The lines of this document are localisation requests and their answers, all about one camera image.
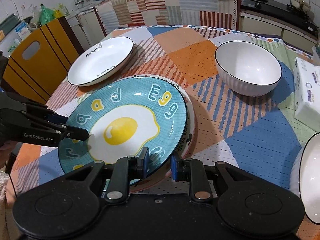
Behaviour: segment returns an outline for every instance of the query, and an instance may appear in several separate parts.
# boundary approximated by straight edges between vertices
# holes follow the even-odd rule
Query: patchwork tablecloth
[[[78,88],[66,80],[48,101],[49,108],[70,115],[76,106],[96,89],[134,74],[158,74],[177,82],[189,94],[196,115],[196,132],[187,157],[206,165],[226,161],[286,189],[290,172],[301,146],[315,131],[293,117],[296,57],[311,56],[285,45],[277,38],[267,39],[229,29],[201,26],[155,26],[116,29],[115,36],[135,43],[129,64],[102,84]],[[233,92],[217,73],[214,52],[226,41],[258,44],[279,60],[283,76],[276,88],[262,97],[250,98]],[[63,174],[56,148],[24,144],[12,169],[18,194]],[[188,191],[188,183],[169,177],[144,193]],[[7,199],[13,203],[12,185]],[[317,239],[320,229],[303,222],[302,239]]]
[[[107,0],[95,11],[105,36],[120,26],[186,24],[236,30],[240,0]]]

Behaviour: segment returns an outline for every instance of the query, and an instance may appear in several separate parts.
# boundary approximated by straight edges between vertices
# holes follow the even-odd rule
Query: hand
[[[7,141],[0,147],[0,169],[3,168],[5,162],[9,159],[10,153],[16,147],[17,142]]]

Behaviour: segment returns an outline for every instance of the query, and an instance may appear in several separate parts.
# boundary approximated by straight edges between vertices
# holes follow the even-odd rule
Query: stove knob
[[[259,3],[259,2],[256,2],[256,3],[254,4],[254,6],[255,6],[255,8],[257,8],[257,9],[261,9],[261,3]]]

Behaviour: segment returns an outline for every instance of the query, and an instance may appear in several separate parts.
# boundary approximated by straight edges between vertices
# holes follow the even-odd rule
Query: gas stove
[[[241,0],[241,9],[256,11],[290,23],[308,33],[318,35],[317,26],[303,11],[273,0]]]

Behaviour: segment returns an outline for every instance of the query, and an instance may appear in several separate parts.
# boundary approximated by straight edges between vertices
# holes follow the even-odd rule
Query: green plastic bag
[[[45,7],[43,4],[41,4],[41,9],[42,11],[40,13],[40,18],[39,18],[39,22],[41,26],[55,19],[53,10]]]

